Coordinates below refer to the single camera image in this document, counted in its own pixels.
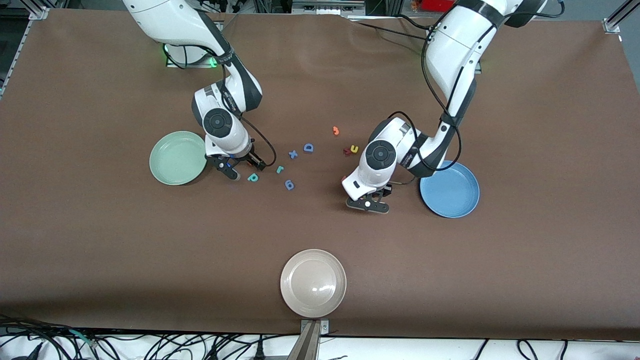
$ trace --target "red object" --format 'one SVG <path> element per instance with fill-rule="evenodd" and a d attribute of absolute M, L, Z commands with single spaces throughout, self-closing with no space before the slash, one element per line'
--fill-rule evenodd
<path fill-rule="evenodd" d="M 430 12 L 441 12 L 451 9 L 454 0 L 422 0 L 420 8 Z"/>

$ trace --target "cable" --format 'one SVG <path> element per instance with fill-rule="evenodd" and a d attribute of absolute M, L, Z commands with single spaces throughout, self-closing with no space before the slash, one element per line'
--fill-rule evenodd
<path fill-rule="evenodd" d="M 440 18 L 438 20 L 436 20 L 436 22 L 433 24 L 433 26 L 431 26 L 429 28 L 429 31 L 427 32 L 427 38 L 424 40 L 424 44 L 422 45 L 422 52 L 420 53 L 420 66 L 422 67 L 422 76 L 424 76 L 424 80 L 426 81 L 427 86 L 429 87 L 429 90 L 431 91 L 431 94 L 433 94 L 433 97 L 436 99 L 436 101 L 438 102 L 438 104 L 442 108 L 442 111 L 444 111 L 444 113 L 447 114 L 447 115 L 449 115 L 449 110 L 447 110 L 447 107 L 444 106 L 444 103 L 442 102 L 442 100 L 440 100 L 440 97 L 438 96 L 438 94 L 436 94 L 436 90 L 431 85 L 431 82 L 429 81 L 429 75 L 427 74 L 427 69 L 426 69 L 424 63 L 426 61 L 427 45 L 429 44 L 429 39 L 431 38 L 431 35 L 433 34 L 433 31 L 435 30 L 435 28 L 438 26 L 439 23 L 442 22 L 442 19 L 444 19 L 444 17 L 449 14 L 451 9 L 449 9 L 445 13 L 443 13 L 440 16 Z"/>
<path fill-rule="evenodd" d="M 564 342 L 564 345 L 562 347 L 562 352 L 560 353 L 560 360 L 564 360 L 564 354 L 566 353 L 566 348 L 569 346 L 569 341 L 568 340 L 563 340 L 563 342 Z M 531 346 L 529 341 L 526 340 L 526 339 L 520 339 L 520 340 L 518 340 L 516 342 L 516 345 L 518 346 L 518 352 L 520 353 L 520 355 L 522 355 L 522 357 L 524 357 L 526 360 L 532 360 L 531 358 L 526 356 L 524 354 L 524 352 L 522 351 L 522 348 L 520 347 L 522 343 L 524 343 L 525 345 L 527 345 L 529 347 L 529 351 L 531 351 L 531 355 L 533 355 L 533 360 L 538 360 L 538 355 L 533 350 L 533 346 Z"/>
<path fill-rule="evenodd" d="M 410 180 L 409 182 L 407 182 L 407 183 L 398 183 L 397 181 L 389 181 L 389 184 L 393 184 L 393 185 L 409 185 L 409 184 L 412 184 L 412 183 L 416 180 L 416 178 L 417 178 L 417 177 L 415 177 L 415 176 L 414 176 L 414 177 L 413 177 L 413 179 L 411 179 L 411 180 Z"/>
<path fill-rule="evenodd" d="M 387 29 L 387 28 L 381 28 L 379 26 L 365 24 L 365 23 L 359 22 L 359 21 L 356 21 L 356 24 L 360 24 L 362 26 L 367 26 L 368 28 L 374 28 L 374 29 L 378 29 L 378 30 L 382 30 L 382 31 L 388 31 L 390 33 L 394 33 L 394 34 L 398 34 L 398 35 L 404 35 L 404 36 L 410 37 L 410 38 L 417 38 L 417 39 L 425 40 L 425 41 L 427 40 L 427 38 L 419 37 L 417 35 L 411 35 L 411 34 L 407 34 L 407 33 L 402 33 L 400 31 L 391 30 L 391 29 Z"/>
<path fill-rule="evenodd" d="M 269 337 L 267 337 L 267 338 L 263 338 L 263 339 L 262 339 L 262 341 L 266 341 L 266 340 L 270 340 L 270 339 L 275 339 L 275 338 L 281 338 L 282 336 L 291 336 L 291 335 L 300 335 L 300 334 L 281 334 L 281 335 L 274 335 L 274 336 L 269 336 Z M 253 341 L 253 342 L 251 342 L 251 343 L 248 343 L 247 345 L 244 345 L 244 346 L 242 346 L 242 347 L 239 347 L 239 348 L 235 349 L 235 350 L 234 350 L 234 351 L 232 351 L 229 355 L 227 355 L 227 356 L 223 357 L 221 360 L 227 360 L 228 358 L 230 358 L 230 357 L 231 357 L 231 355 L 235 354 L 236 352 L 238 352 L 238 351 L 240 351 L 240 350 L 242 350 L 242 349 L 244 349 L 244 348 L 250 348 L 250 347 L 251 347 L 251 345 L 258 343 L 258 341 L 260 341 L 260 340 Z"/>
<path fill-rule="evenodd" d="M 518 345 L 518 352 L 520 353 L 520 355 L 522 355 L 522 357 L 524 357 L 526 360 L 531 360 L 530 357 L 526 356 L 524 354 L 524 352 L 522 352 L 522 348 L 520 348 L 520 344 L 522 344 L 522 343 L 525 343 L 529 347 L 529 350 L 531 351 L 531 354 L 533 355 L 533 358 L 535 360 L 538 360 L 538 355 L 536 355 L 536 352 L 533 350 L 533 347 L 531 346 L 531 344 L 527 340 L 524 340 L 524 339 L 520 339 L 516 343 L 516 345 Z"/>
<path fill-rule="evenodd" d="M 187 48 L 185 46 L 182 46 L 182 48 L 184 48 L 184 67 L 181 67 L 180 65 L 178 65 L 178 63 L 171 57 L 171 55 L 169 55 L 169 52 L 166 50 L 166 45 L 167 44 L 163 44 L 162 45 L 162 51 L 164 52 L 164 55 L 166 56 L 167 59 L 169 59 L 169 61 L 174 64 L 178 69 L 186 69 L 187 68 Z"/>
<path fill-rule="evenodd" d="M 400 18 L 402 18 L 404 20 L 407 20 L 408 22 L 411 23 L 411 25 L 413 25 L 413 26 L 415 26 L 416 28 L 419 28 L 419 29 L 423 29 L 423 30 L 429 31 L 429 29 L 432 28 L 432 26 L 420 25 L 417 22 L 413 21 L 413 19 L 411 19 L 409 16 L 406 16 L 406 15 L 401 14 L 401 13 L 394 15 L 394 17 L 400 17 Z"/>
<path fill-rule="evenodd" d="M 255 356 L 253 357 L 253 360 L 265 360 L 266 356 L 264 355 L 264 347 L 262 346 L 262 344 L 262 335 L 260 335 L 260 339 L 258 340 L 258 348 L 255 349 Z"/>
<path fill-rule="evenodd" d="M 371 12 L 367 14 L 367 16 L 371 15 L 372 13 L 374 13 L 376 11 L 376 9 L 380 6 L 382 1 L 383 0 L 378 1 L 378 4 L 376 6 L 374 6 L 373 10 L 371 10 Z"/>
<path fill-rule="evenodd" d="M 407 119 L 407 121 L 409 122 L 409 124 L 411 124 L 411 128 L 413 129 L 413 136 L 415 137 L 415 139 L 416 139 L 416 140 L 418 140 L 418 131 L 416 130 L 415 124 L 413 123 L 413 121 L 411 120 L 411 118 L 409 117 L 409 115 L 407 115 L 405 112 L 403 112 L 403 111 L 396 111 L 396 112 L 394 112 L 393 114 L 389 115 L 389 116 L 387 117 L 387 119 L 391 119 L 394 115 L 397 115 L 397 114 L 401 114 L 402 116 L 404 116 L 404 117 Z M 458 127 L 457 127 L 457 126 L 451 126 L 451 127 L 453 127 L 453 129 L 456 131 L 456 135 L 458 136 L 458 153 L 457 153 L 457 155 L 456 155 L 456 158 L 455 158 L 455 159 L 453 159 L 453 161 L 451 162 L 451 164 L 449 164 L 449 165 L 447 165 L 447 166 L 445 166 L 445 167 L 443 167 L 443 168 L 433 168 L 433 167 L 430 167 L 430 166 L 426 163 L 426 161 L 424 160 L 424 158 L 422 158 L 422 154 L 420 153 L 420 150 L 418 150 L 418 151 L 416 152 L 416 154 L 417 154 L 417 155 L 418 155 L 418 157 L 420 158 L 420 161 L 422 162 L 422 164 L 423 164 L 424 166 L 426 166 L 429 170 L 432 170 L 432 171 L 444 171 L 444 170 L 447 170 L 447 169 L 451 168 L 453 165 L 455 165 L 455 164 L 458 162 L 458 159 L 460 159 L 460 154 L 462 154 L 462 138 L 460 137 L 460 131 L 458 130 Z"/>
<path fill-rule="evenodd" d="M 479 360 L 480 359 L 480 355 L 482 355 L 482 350 L 484 350 L 484 347 L 486 346 L 486 344 L 489 342 L 489 339 L 484 339 L 484 343 L 482 343 L 482 345 L 480 346 L 480 349 L 478 350 L 478 353 L 476 354 L 476 357 L 474 357 L 474 360 Z"/>
<path fill-rule="evenodd" d="M 556 19 L 560 16 L 562 16 L 564 14 L 564 0 L 558 0 L 558 3 L 560 3 L 560 12 L 559 13 L 555 13 L 555 14 L 549 14 L 549 13 L 532 13 L 532 12 L 518 12 L 515 11 L 513 13 L 509 13 L 507 15 L 504 16 L 505 19 L 507 19 L 508 17 L 512 17 L 515 15 L 531 15 L 531 16 L 538 16 L 538 17 L 546 17 L 548 19 Z"/>
<path fill-rule="evenodd" d="M 225 69 L 225 66 L 222 66 L 222 87 L 223 88 L 227 88 L 226 85 L 226 80 L 227 80 L 227 71 Z M 223 96 L 222 97 L 222 105 L 224 105 L 224 107 L 227 109 L 227 111 L 229 111 L 230 113 L 231 110 L 229 110 L 229 106 L 227 106 L 226 104 L 227 99 Z M 245 123 L 249 124 L 249 126 L 251 126 L 251 128 L 253 130 L 255 130 L 256 133 L 258 133 L 258 135 L 260 135 L 260 137 L 264 140 L 264 142 L 267 143 L 267 145 L 269 146 L 269 148 L 271 149 L 271 152 L 273 153 L 273 160 L 271 161 L 271 163 L 268 163 L 267 165 L 265 165 L 265 167 L 270 167 L 273 166 L 273 164 L 276 163 L 276 160 L 278 159 L 278 154 L 276 153 L 276 149 L 273 147 L 273 145 L 271 144 L 271 142 L 269 141 L 269 139 L 267 139 L 266 136 L 264 136 L 262 134 L 262 132 L 260 130 L 258 130 L 257 127 L 255 127 L 249 120 L 247 120 L 244 116 L 242 116 L 242 113 L 240 114 L 236 114 L 242 121 L 244 121 Z"/>

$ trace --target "brown tablecloth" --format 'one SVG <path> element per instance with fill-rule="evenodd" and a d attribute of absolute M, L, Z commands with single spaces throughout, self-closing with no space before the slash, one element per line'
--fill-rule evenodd
<path fill-rule="evenodd" d="M 420 40 L 330 15 L 240 15 L 225 33 L 264 90 L 246 116 L 285 170 L 165 186 L 149 152 L 173 131 L 204 133 L 191 96 L 219 69 L 167 69 L 125 12 L 35 22 L 0 102 L 0 311 L 296 332 L 280 272 L 319 248 L 348 277 L 328 316 L 338 334 L 640 339 L 640 101 L 617 36 L 598 22 L 500 30 L 461 127 L 481 200 L 453 220 L 416 184 L 394 189 L 387 215 L 348 209 L 340 186 L 358 163 L 342 149 L 364 148 L 389 113 L 436 129 Z"/>

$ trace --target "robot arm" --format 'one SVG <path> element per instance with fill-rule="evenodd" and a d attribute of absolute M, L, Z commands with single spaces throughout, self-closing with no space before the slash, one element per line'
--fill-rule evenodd
<path fill-rule="evenodd" d="M 123 1 L 150 38 L 170 45 L 201 47 L 224 66 L 229 77 L 198 90 L 191 102 L 193 115 L 206 132 L 207 158 L 233 180 L 239 179 L 233 167 L 240 161 L 249 161 L 262 170 L 266 165 L 253 152 L 253 140 L 239 120 L 243 112 L 258 107 L 262 88 L 215 23 L 185 0 Z M 236 161 L 233 166 L 228 163 L 230 158 Z"/>
<path fill-rule="evenodd" d="M 381 195 L 396 164 L 416 177 L 432 176 L 435 169 L 440 168 L 475 94 L 476 63 L 504 21 L 503 16 L 521 6 L 531 7 L 532 3 L 537 4 L 534 9 L 537 10 L 544 7 L 546 1 L 456 1 L 450 12 L 435 25 L 425 55 L 425 65 L 447 99 L 446 111 L 440 117 L 435 135 L 427 136 L 397 117 L 380 123 L 369 138 L 360 164 L 342 181 L 350 198 L 347 199 L 349 207 L 376 211 L 372 209 L 370 194 Z M 520 27 L 531 18 L 520 19 L 520 23 L 511 26 Z M 381 145 L 386 152 L 377 150 Z M 389 154 L 393 161 L 379 162 L 378 157 L 383 154 Z"/>

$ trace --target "plate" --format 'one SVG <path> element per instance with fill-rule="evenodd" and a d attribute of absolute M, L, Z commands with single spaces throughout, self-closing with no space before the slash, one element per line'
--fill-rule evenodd
<path fill-rule="evenodd" d="M 151 174 L 167 185 L 182 185 L 194 180 L 206 164 L 204 140 L 189 131 L 166 135 L 149 156 Z"/>
<path fill-rule="evenodd" d="M 280 277 L 284 302 L 305 318 L 321 318 L 336 310 L 346 290 L 342 264 L 324 250 L 308 249 L 293 255 Z"/>
<path fill-rule="evenodd" d="M 451 161 L 443 161 L 442 167 Z M 420 195 L 434 213 L 445 218 L 461 218 L 473 211 L 480 201 L 480 185 L 471 170 L 456 163 L 420 180 Z"/>

